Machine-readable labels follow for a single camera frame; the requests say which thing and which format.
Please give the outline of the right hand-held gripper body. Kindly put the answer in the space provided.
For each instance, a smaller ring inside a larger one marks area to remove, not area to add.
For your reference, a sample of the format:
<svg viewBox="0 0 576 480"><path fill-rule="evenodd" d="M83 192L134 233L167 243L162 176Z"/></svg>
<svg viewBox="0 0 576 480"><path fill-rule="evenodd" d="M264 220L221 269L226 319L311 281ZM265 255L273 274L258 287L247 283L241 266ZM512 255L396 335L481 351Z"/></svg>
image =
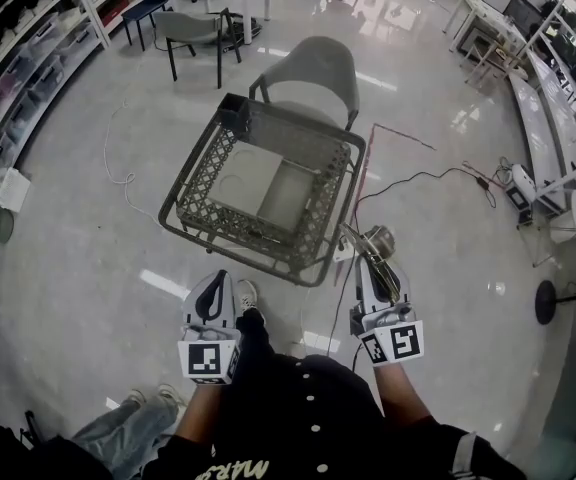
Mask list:
<svg viewBox="0 0 576 480"><path fill-rule="evenodd" d="M370 314L353 308L350 331L360 340L374 367L424 356L423 322L409 303Z"/></svg>

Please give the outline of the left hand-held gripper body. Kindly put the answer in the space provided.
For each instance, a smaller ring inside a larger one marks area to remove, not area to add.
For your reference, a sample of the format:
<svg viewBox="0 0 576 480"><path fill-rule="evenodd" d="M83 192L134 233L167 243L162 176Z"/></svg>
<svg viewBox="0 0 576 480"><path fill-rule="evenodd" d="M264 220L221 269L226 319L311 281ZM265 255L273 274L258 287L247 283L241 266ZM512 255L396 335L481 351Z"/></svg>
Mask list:
<svg viewBox="0 0 576 480"><path fill-rule="evenodd" d="M228 385L241 356L236 329L191 325L177 342L182 373L197 385Z"/></svg>

